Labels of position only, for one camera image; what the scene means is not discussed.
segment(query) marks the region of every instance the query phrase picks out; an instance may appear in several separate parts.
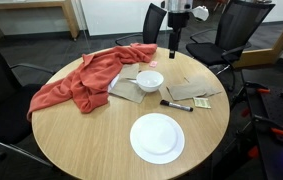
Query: round wooden table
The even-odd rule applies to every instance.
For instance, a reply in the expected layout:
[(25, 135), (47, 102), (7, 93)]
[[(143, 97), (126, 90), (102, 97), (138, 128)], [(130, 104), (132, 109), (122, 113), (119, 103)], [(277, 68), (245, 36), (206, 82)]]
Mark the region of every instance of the round wooden table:
[[(42, 152), (57, 167), (80, 179), (170, 179), (195, 168), (218, 146), (229, 123), (227, 94), (217, 77), (198, 61), (158, 48), (157, 67), (140, 63), (140, 70), (160, 72), (165, 80), (159, 91), (148, 93), (141, 104), (109, 96), (108, 104), (82, 114), (72, 100), (45, 108), (32, 115), (34, 137)], [(82, 62), (78, 59), (56, 73), (49, 82), (65, 77)], [(211, 109), (195, 108), (192, 99), (176, 103), (194, 107), (187, 112), (160, 105), (174, 102), (166, 86), (185, 83), (184, 77), (203, 75), (207, 83), (222, 89), (209, 97)], [(133, 123), (148, 113), (162, 113), (181, 126), (185, 136), (182, 154), (174, 161), (156, 165), (142, 160), (132, 149)]]

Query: white plate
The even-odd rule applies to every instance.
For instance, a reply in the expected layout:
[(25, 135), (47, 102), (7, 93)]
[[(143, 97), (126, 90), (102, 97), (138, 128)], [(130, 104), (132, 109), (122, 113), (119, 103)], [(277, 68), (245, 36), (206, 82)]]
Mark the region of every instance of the white plate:
[(143, 160), (153, 164), (166, 164), (177, 159), (184, 148), (184, 134), (171, 117), (151, 113), (133, 124), (130, 132), (133, 150)]

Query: floor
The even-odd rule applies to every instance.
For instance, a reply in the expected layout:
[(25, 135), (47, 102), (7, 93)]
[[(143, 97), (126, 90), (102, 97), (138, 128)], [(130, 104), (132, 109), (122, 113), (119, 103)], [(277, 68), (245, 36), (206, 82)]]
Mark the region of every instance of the floor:
[[(197, 22), (193, 17), (190, 18), (189, 24), (182, 30), (181, 40), (179, 44), (179, 52), (187, 54), (185, 45), (190, 43), (189, 36), (192, 33), (204, 30), (207, 28), (216, 28), (217, 22), (220, 18), (222, 8), (218, 8), (215, 13), (211, 13), (211, 16), (206, 22)], [(270, 48), (275, 43), (277, 38), (283, 31), (283, 22), (274, 24), (263, 24), (251, 37), (250, 42), (252, 47), (248, 50)], [(16, 64), (21, 62), (32, 63), (54, 70), (59, 70), (66, 64), (81, 57), (82, 54), (88, 54), (105, 48), (111, 48), (115, 46), (114, 39), (119, 36), (100, 36), (89, 37), (88, 33), (81, 32), (77, 41), (74, 42), (69, 38), (68, 33), (60, 34), (48, 34), (48, 35), (35, 35), (35, 36), (21, 36), (21, 37), (6, 37), (0, 40), (0, 52), (7, 59), (8, 63)], [(215, 34), (208, 33), (205, 36), (201, 36), (199, 41), (213, 41)], [(133, 39), (131, 42), (141, 42), (141, 39)], [(158, 45), (160, 47), (168, 46), (168, 34), (162, 32), (158, 37)], [(49, 79), (49, 75), (45, 73), (38, 73), (32, 70), (16, 69), (15, 73), (20, 78), (23, 84), (27, 83), (45, 83)], [(237, 85), (234, 92), (229, 92), (228, 97), (231, 97), (236, 93), (241, 86), (241, 79), (239, 71), (236, 72)], [(230, 73), (225, 72), (219, 76), (224, 86), (231, 83)], [(215, 152), (201, 165), (195, 168), (193, 171), (180, 177), (179, 179), (211, 179), (212, 168), (215, 163), (224, 155), (224, 149), (234, 139), (234, 133), (237, 129), (241, 129), (248, 121), (248, 118), (242, 118), (240, 111), (245, 107), (244, 104), (240, 104), (234, 111), (231, 112), (229, 128)], [(34, 137), (31, 135), (18, 144), (19, 147), (24, 148), (42, 158), (45, 158), (40, 149), (38, 148)], [(51, 170), (50, 168), (41, 165), (40, 163), (29, 160), (26, 157), (0, 147), (0, 151), (8, 153), (8, 157), (0, 161), (0, 180), (5, 179), (74, 179), (64, 172), (58, 170)], [(252, 169), (260, 169), (255, 163), (252, 163)], [(240, 176), (241, 179), (252, 179), (251, 175)]]

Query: red towel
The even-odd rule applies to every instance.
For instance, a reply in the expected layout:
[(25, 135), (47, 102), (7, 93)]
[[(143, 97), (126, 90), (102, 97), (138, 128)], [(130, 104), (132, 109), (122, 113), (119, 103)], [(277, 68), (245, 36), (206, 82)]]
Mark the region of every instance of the red towel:
[(96, 54), (83, 55), (83, 63), (64, 79), (46, 84), (33, 96), (27, 115), (33, 111), (73, 98), (82, 113), (108, 103), (108, 85), (121, 71), (123, 64), (150, 62), (156, 44), (116, 46)]

